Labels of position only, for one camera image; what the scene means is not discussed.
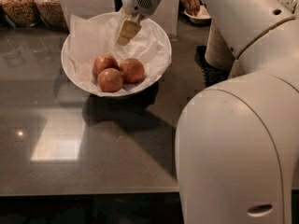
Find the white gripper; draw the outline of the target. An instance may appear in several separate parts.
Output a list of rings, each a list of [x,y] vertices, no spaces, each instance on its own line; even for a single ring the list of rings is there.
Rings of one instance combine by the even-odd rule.
[[[136,14],[143,17],[151,16],[160,2],[161,0],[122,0],[122,8],[118,11],[117,42],[122,46],[126,46],[141,30],[139,16]]]

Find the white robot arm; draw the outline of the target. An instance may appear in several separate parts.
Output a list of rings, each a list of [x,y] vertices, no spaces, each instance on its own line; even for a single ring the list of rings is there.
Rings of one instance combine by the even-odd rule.
[[[244,73],[185,106],[175,157],[185,224],[292,224],[298,19],[277,0],[201,0]]]

